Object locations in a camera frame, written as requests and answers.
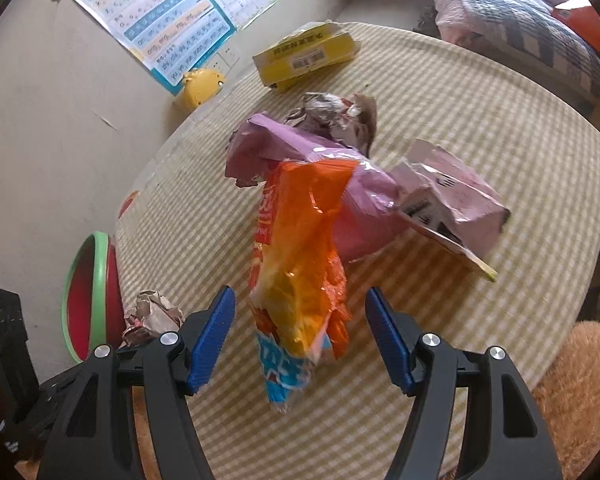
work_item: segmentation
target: yellow checkered tablecloth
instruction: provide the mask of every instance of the yellow checkered tablecloth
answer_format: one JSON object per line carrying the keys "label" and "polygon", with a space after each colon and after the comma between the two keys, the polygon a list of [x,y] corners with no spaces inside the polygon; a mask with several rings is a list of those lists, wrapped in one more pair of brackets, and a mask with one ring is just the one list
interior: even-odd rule
{"label": "yellow checkered tablecloth", "polygon": [[[572,326],[600,246],[600,134],[558,98],[477,54],[393,28],[347,25],[356,59],[324,69],[285,94],[256,73],[215,109],[186,123],[119,220],[123,302],[144,288],[186,314],[205,309],[221,285],[238,313],[211,382],[189,403],[218,480],[373,480],[386,473],[411,401],[392,386],[366,324],[373,285],[456,348],[499,344],[535,386]],[[248,115],[281,119],[302,92],[362,92],[378,100],[372,158],[385,169],[411,139],[442,145],[473,166],[511,209],[488,263],[496,283],[468,273],[444,249],[407,232],[347,267],[348,355],[319,367],[287,415],[273,412],[246,304],[260,189],[224,178],[227,139]],[[443,471],[457,461],[466,397],[459,394]]]}

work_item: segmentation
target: wall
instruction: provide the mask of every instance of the wall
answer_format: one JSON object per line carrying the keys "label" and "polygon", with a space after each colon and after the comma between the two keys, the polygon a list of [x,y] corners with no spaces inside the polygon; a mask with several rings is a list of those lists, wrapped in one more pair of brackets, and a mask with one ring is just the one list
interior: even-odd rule
{"label": "wall", "polygon": [[[280,0],[231,40],[249,56],[347,0]],[[0,18],[0,287],[17,292],[41,379],[72,364],[59,303],[84,238],[114,231],[136,175],[184,117],[71,0],[13,0]]]}

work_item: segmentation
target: green rim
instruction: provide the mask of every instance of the green rim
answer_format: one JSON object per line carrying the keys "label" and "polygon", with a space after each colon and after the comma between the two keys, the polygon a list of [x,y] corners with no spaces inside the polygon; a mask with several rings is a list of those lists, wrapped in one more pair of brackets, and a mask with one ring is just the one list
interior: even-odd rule
{"label": "green rim", "polygon": [[107,342],[107,313],[106,313],[106,290],[107,290],[107,253],[109,252],[109,235],[96,231],[89,235],[83,242],[80,250],[69,268],[66,280],[64,282],[64,295],[62,296],[62,308],[60,310],[62,322],[62,335],[64,343],[71,357],[81,363],[82,359],[75,352],[74,345],[69,336],[69,325],[67,323],[67,303],[69,299],[69,288],[74,278],[75,268],[78,265],[82,252],[93,239],[94,257],[93,257],[93,284],[91,285],[91,327],[89,331],[89,350]]}

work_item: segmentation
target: cardboard box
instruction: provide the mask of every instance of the cardboard box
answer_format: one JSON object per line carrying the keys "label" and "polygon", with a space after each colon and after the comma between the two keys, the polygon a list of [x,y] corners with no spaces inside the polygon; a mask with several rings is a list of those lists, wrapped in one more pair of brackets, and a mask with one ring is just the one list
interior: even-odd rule
{"label": "cardboard box", "polygon": [[600,16],[589,0],[569,0],[555,6],[551,15],[563,22],[600,54]]}
{"label": "cardboard box", "polygon": [[264,86],[285,89],[323,66],[350,61],[359,45],[339,24],[327,22],[300,30],[253,56]]}

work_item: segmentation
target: orange plastic wrapper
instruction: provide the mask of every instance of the orange plastic wrapper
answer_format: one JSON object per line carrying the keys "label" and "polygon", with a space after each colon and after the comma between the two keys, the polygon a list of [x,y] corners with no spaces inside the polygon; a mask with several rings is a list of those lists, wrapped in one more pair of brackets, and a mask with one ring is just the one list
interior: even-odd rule
{"label": "orange plastic wrapper", "polygon": [[304,388],[325,348],[335,358],[347,349],[347,280],[332,227],[357,164],[280,162],[265,184],[250,301],[271,402]]}

